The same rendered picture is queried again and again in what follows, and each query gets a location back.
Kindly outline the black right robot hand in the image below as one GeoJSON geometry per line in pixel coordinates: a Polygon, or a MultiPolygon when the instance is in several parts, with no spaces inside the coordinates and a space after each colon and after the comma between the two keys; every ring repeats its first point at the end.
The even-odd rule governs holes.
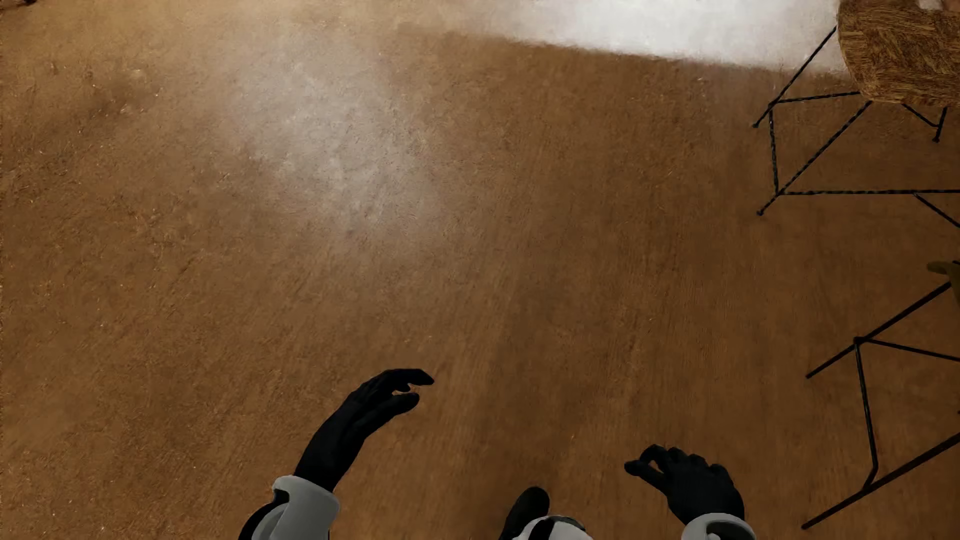
{"type": "Polygon", "coordinates": [[[699,454],[651,445],[627,461],[624,470],[661,493],[685,526],[709,514],[745,520],[745,504],[729,472],[699,454]]]}

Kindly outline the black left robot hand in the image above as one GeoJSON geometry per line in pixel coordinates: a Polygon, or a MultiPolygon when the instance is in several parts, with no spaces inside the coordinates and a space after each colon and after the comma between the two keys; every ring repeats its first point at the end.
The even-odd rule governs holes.
{"type": "Polygon", "coordinates": [[[357,459],[367,438],[395,417],[413,411],[421,397],[415,387],[434,378],[422,369],[390,369],[353,390],[318,427],[294,468],[294,476],[334,491],[357,459]]]}

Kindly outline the black metal frame stool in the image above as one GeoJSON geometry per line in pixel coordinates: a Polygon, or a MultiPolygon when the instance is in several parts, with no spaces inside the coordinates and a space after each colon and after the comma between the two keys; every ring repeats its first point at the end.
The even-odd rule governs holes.
{"type": "Polygon", "coordinates": [[[873,414],[871,409],[870,394],[868,389],[868,384],[866,380],[865,366],[863,361],[863,349],[866,345],[873,345],[877,347],[892,349],[896,351],[906,352],[913,355],[918,355],[920,357],[930,358],[930,359],[939,359],[945,360],[948,362],[953,362],[960,364],[960,356],[955,354],[947,354],[934,350],[921,349],[911,346],[902,345],[900,343],[895,343],[887,340],[879,339],[879,336],[885,331],[891,329],[897,323],[904,321],[909,315],[918,312],[921,308],[951,291],[954,294],[956,303],[960,305],[960,260],[951,260],[951,261],[933,261],[926,265],[926,269],[934,274],[939,274],[946,277],[946,281],[935,289],[925,294],[920,299],[914,301],[908,305],[905,309],[899,313],[894,314],[894,316],[882,323],[875,329],[869,331],[865,335],[857,335],[851,339],[850,345],[846,346],[845,349],[840,350],[834,356],[830,357],[826,361],[822,362],[817,367],[813,368],[806,375],[806,379],[812,379],[820,373],[824,372],[827,368],[833,366],[835,363],[840,362],[845,359],[847,356],[852,355],[855,361],[855,369],[858,380],[859,394],[861,399],[861,406],[863,410],[863,419],[865,423],[865,431],[869,445],[870,452],[870,471],[867,474],[866,479],[863,482],[863,485],[859,490],[857,490],[852,495],[845,497],[838,503],[834,504],[827,510],[822,511],[817,514],[815,517],[805,521],[800,529],[803,531],[808,531],[811,528],[821,524],[823,521],[833,517],[842,510],[846,510],[851,505],[863,500],[867,496],[875,493],[882,487],[893,483],[895,480],[905,476],[907,473],[912,472],[921,465],[933,460],[946,451],[960,445],[960,431],[957,431],[952,436],[947,437],[942,442],[933,446],[932,448],[927,449],[926,451],[920,453],[899,467],[895,468],[892,472],[888,472],[881,477],[878,477],[880,471],[880,455],[878,449],[878,441],[875,434],[875,425],[873,421],[873,414]]]}

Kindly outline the woven seat black-frame stool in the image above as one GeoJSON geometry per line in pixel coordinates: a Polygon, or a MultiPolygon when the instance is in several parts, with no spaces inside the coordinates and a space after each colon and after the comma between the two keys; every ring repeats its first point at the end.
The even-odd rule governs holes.
{"type": "Polygon", "coordinates": [[[960,112],[960,13],[921,7],[919,0],[839,0],[834,27],[826,34],[790,80],[766,105],[753,128],[767,124],[773,194],[756,211],[758,216],[786,197],[909,196],[960,229],[930,195],[960,195],[960,188],[819,189],[795,190],[794,184],[874,104],[892,104],[906,110],[934,130],[938,143],[950,111],[960,112]],[[839,50],[855,89],[819,95],[786,94],[831,39],[839,50]],[[861,97],[863,103],[786,181],[780,179],[775,110],[788,104],[861,97]]]}

